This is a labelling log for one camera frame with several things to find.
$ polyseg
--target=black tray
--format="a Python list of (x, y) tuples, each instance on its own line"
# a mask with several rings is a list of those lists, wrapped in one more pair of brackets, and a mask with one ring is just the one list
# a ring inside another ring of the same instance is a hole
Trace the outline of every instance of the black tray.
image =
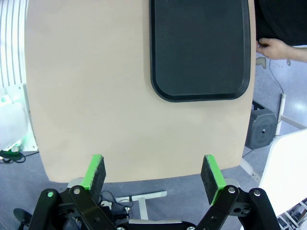
[(248, 0), (151, 0), (151, 81), (171, 102), (240, 97), (250, 78)]

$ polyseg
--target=gray floor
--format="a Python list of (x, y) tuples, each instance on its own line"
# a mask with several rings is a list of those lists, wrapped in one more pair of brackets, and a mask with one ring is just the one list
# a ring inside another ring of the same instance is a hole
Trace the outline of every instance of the gray floor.
[[(307, 124), (307, 64), (292, 61), (291, 66), (285, 60), (272, 60), (271, 69), (287, 94), (284, 114)], [(269, 69), (256, 67), (254, 99), (278, 113), (281, 89), (273, 79)], [(296, 131), (282, 124), (281, 134)], [(263, 172), (270, 147), (251, 152), (245, 159), (258, 171)], [(257, 186), (241, 167), (223, 170), (224, 177), (231, 177), (240, 183), (243, 190)], [(28, 157), (23, 164), (0, 164), (0, 230), (18, 228), (13, 216), (16, 207), (33, 212), (40, 192), (45, 188), (63, 191), (67, 184), (50, 182), (44, 171), (39, 154)], [(167, 197), (148, 200), (149, 219), (182, 219), (198, 223), (209, 205), (200, 175), (184, 176), (163, 180), (150, 180), (128, 183), (108, 183), (104, 190), (115, 196), (136, 195), (167, 190)], [(133, 207), (134, 218), (140, 217), (138, 207)], [(238, 230), (240, 223), (236, 218), (228, 218), (222, 229)]]

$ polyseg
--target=tabletop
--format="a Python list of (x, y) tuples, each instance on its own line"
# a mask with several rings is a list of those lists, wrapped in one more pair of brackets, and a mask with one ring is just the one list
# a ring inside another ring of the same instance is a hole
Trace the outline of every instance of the tabletop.
[(105, 158), (106, 182), (197, 174), (205, 154), (222, 169), (240, 164), (256, 47), (238, 99), (171, 103), (151, 86), (149, 40), (148, 0), (29, 1), (27, 92), (50, 180), (83, 177), (93, 154)]

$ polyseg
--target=person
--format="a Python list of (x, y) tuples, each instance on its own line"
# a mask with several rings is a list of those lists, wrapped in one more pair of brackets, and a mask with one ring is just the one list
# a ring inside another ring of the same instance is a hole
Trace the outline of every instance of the person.
[(254, 0), (256, 51), (270, 59), (307, 62), (307, 0)]

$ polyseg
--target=green light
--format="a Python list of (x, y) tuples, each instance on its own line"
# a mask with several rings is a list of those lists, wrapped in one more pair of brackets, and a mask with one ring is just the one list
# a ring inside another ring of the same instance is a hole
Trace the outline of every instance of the green light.
[(52, 197), (52, 196), (53, 196), (53, 192), (48, 192), (48, 193), (47, 193), (47, 196), (48, 196), (48, 197)]

